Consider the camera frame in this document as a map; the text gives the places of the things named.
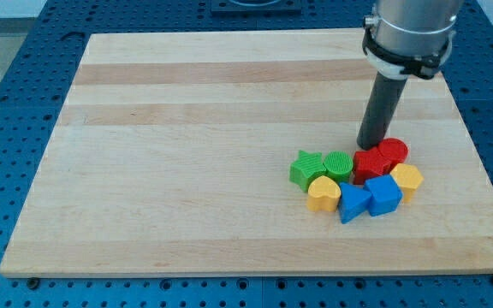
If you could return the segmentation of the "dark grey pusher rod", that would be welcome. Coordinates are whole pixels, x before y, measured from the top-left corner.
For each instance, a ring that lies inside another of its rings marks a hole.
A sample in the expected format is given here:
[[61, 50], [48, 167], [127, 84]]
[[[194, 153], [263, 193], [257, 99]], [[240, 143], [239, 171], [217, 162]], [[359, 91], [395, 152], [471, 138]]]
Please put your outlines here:
[[395, 80], [377, 73], [357, 136], [357, 145], [370, 150], [388, 131], [407, 79]]

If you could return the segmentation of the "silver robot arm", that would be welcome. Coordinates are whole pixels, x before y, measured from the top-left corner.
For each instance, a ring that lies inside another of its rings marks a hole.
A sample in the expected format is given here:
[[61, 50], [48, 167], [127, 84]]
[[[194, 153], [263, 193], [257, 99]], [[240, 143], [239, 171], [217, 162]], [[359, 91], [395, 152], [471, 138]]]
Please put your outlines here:
[[364, 17], [362, 50], [377, 70], [358, 132], [370, 150], [385, 137], [407, 80], [431, 80], [453, 49], [462, 0], [377, 0]]

